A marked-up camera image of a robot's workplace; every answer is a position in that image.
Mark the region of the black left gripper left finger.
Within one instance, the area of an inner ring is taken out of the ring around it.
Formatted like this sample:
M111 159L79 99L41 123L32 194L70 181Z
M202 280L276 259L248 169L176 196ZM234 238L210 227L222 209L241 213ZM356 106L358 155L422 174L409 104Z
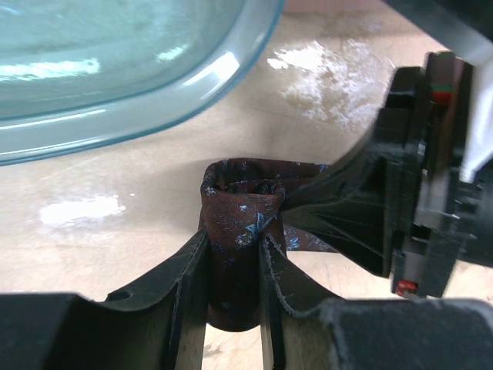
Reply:
M198 369L207 312L207 235L102 302L1 297L3 369Z

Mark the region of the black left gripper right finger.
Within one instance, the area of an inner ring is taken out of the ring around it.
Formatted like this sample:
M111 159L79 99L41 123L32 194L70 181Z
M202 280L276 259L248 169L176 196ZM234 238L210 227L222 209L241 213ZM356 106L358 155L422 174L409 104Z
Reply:
M492 308L464 299L346 300L259 244L266 369L490 369Z

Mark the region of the brown floral necktie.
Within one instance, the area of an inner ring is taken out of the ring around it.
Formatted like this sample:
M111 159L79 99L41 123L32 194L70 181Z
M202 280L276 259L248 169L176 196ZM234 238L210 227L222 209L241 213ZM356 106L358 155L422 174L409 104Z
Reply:
M260 323L259 245L271 236L282 252L333 252L280 215L286 196L326 169L324 164L233 158L210 164L200 186L199 227L210 248L207 321L242 332Z

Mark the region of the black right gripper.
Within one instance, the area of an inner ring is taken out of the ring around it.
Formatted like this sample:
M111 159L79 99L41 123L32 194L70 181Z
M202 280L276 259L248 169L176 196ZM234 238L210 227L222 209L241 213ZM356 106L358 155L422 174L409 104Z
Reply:
M455 264L492 265L492 162L460 178L473 68L452 52L394 71L375 127L287 195L284 220L314 235L403 298L441 297ZM384 191L398 209L387 248Z

